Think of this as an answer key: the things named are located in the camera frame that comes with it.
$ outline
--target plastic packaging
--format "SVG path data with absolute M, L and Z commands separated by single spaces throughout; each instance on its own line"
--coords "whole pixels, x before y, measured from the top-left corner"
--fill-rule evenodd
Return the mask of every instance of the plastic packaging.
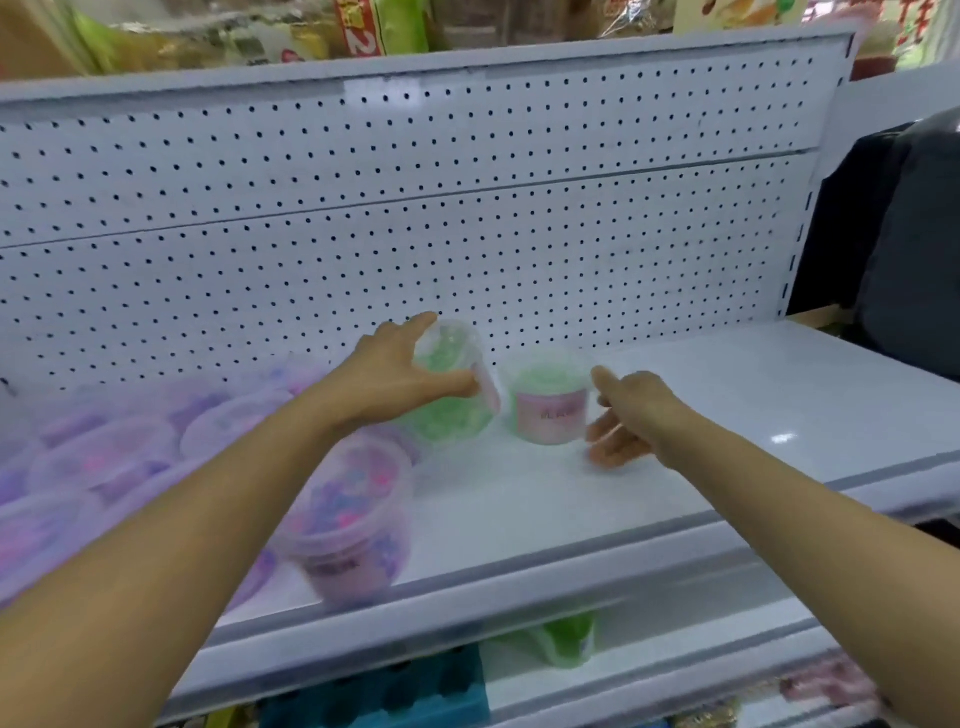
M 106 510 L 101 518 L 101 525 L 98 532 L 103 534 L 115 528 L 120 522 L 132 516 L 151 500 L 159 497 L 170 488 L 173 488 L 177 483 L 197 470 L 202 464 L 203 461 L 200 460 L 190 460 L 185 463 L 179 463 L 159 475 L 154 475 L 154 477 L 147 480 L 139 488 L 134 488 Z
M 0 508 L 0 605 L 95 536 L 97 499 L 78 491 L 21 498 Z
M 497 365 L 510 392 L 517 437 L 537 445 L 582 439 L 587 428 L 590 362 L 575 349 L 538 347 Z
M 36 435 L 47 448 L 58 448 L 120 415 L 122 407 L 107 389 L 84 389 L 62 397 L 30 402 Z
M 33 493 L 90 491 L 110 506 L 178 460 L 172 425 L 130 417 L 40 455 L 30 468 L 27 487 Z
M 272 543 L 335 605 L 368 602 L 394 583 L 410 555 L 406 503 L 413 468 L 401 448 L 357 433 L 307 481 Z
M 309 354 L 292 353 L 276 361 L 241 384 L 249 391 L 279 389 L 294 397 L 329 374 L 329 368 Z
M 596 616 L 592 612 L 547 622 L 526 632 L 554 667 L 579 667 L 593 657 L 596 649 Z
M 231 392 L 222 381 L 210 376 L 186 376 L 148 385 L 132 411 L 166 420 L 182 434 L 204 412 L 230 397 Z
M 438 321 L 417 343 L 414 361 L 431 372 L 470 369 L 480 383 L 476 397 L 445 397 L 396 421 L 420 443 L 429 447 L 475 437 L 499 413 L 500 396 L 484 365 L 480 338 L 470 324 L 450 319 Z
M 187 460 L 209 460 L 291 399 L 286 392 L 273 390 L 207 410 L 183 433 L 180 452 Z
M 162 4 L 166 14 L 137 20 L 95 17 L 74 7 L 72 21 L 104 73 L 260 65 L 426 53 L 420 0 L 234 0 Z
M 274 575 L 275 570 L 276 557 L 274 554 L 270 551 L 260 551 L 260 555 L 256 557 L 252 568 L 240 583 L 240 588 L 233 595 L 233 599 L 230 600 L 224 614 L 236 609 L 244 602 L 250 601 L 270 581 L 270 577 Z
M 36 440 L 0 436 L 0 505 L 27 495 L 27 473 L 44 450 Z
M 677 0 L 674 33 L 797 24 L 806 0 Z

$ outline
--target store shelf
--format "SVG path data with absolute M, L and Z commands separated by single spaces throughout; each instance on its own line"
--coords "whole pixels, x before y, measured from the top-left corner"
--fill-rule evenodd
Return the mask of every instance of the store shelf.
M 877 510 L 955 510 L 951 382 L 785 322 L 596 356 L 621 373 L 662 373 L 704 414 Z M 583 450 L 532 448 L 494 424 L 438 458 L 415 499 L 411 563 L 388 601 L 326 614 L 286 572 L 218 626 L 169 714 L 474 642 L 615 600 L 638 579 L 749 554 L 675 473 L 653 460 L 599 473 Z

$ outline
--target forearm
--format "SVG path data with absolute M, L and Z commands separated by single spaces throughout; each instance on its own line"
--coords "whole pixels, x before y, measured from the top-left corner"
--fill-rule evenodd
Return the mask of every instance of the forearm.
M 960 553 L 691 414 L 662 458 L 921 728 L 960 720 Z
M 152 723 L 310 474 L 349 432 L 315 385 L 0 615 L 3 725 Z M 51 686 L 70 686 L 58 701 Z

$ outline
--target perforated metal panel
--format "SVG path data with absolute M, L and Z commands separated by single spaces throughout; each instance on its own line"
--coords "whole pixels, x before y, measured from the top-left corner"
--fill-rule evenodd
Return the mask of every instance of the perforated metal panel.
M 806 150 L 847 50 L 807 37 L 0 107 L 0 246 Z
M 475 323 L 494 362 L 772 320 L 851 60 L 849 35 L 769 33 L 0 94 L 0 376 L 334 361 L 425 308 Z
M 776 316 L 810 154 L 6 250 L 16 381 L 338 358 L 432 308 L 492 359 Z

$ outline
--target pink label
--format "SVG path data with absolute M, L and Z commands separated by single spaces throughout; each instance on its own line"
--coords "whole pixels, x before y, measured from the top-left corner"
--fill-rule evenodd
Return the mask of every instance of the pink label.
M 584 436 L 587 390 L 568 395 L 516 395 L 516 432 L 540 445 L 562 445 Z

